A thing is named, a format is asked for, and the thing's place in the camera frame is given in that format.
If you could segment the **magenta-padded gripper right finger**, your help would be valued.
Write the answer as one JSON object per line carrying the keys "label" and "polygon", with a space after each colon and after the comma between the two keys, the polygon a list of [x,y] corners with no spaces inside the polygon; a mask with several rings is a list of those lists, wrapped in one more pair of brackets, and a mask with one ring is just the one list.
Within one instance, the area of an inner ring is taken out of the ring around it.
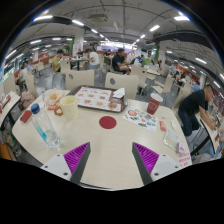
{"label": "magenta-padded gripper right finger", "polygon": [[180,170],[180,166],[169,155],[157,154],[138,143],[133,143],[132,153],[143,185],[148,185]]}

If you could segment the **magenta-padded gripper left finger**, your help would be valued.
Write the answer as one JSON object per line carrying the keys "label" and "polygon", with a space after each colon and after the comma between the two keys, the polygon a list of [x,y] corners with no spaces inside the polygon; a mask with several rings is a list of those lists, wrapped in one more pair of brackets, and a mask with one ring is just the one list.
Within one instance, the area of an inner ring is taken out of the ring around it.
{"label": "magenta-padded gripper left finger", "polygon": [[79,184],[90,152],[90,143],[87,142],[64,155],[56,154],[41,168],[72,183]]}

